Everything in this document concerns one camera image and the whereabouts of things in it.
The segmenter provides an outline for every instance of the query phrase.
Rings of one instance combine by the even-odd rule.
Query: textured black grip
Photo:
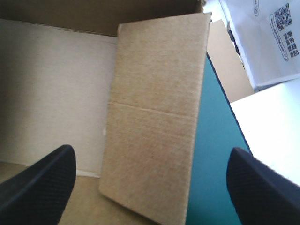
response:
[[[232,150],[226,178],[242,224],[300,224],[300,188],[243,149]]]
[[[0,184],[0,224],[58,224],[75,178],[74,150],[63,145]]]

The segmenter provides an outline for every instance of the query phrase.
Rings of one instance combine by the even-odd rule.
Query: white table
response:
[[[253,155],[300,186],[300,79],[231,106]]]

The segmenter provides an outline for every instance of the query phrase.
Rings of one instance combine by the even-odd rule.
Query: flattened cardboard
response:
[[[207,52],[229,102],[254,94],[222,20],[210,24]]]
[[[99,190],[185,223],[210,15],[122,24]]]
[[[117,35],[120,23],[199,11],[198,0],[0,0],[0,18]]]

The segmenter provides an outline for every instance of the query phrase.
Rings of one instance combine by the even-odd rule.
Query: white paper bag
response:
[[[300,77],[300,0],[220,0],[252,87]]]

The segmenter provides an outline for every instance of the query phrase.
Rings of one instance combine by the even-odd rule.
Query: green panel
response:
[[[187,225],[240,225],[226,186],[233,147],[248,149],[215,72],[206,60]]]

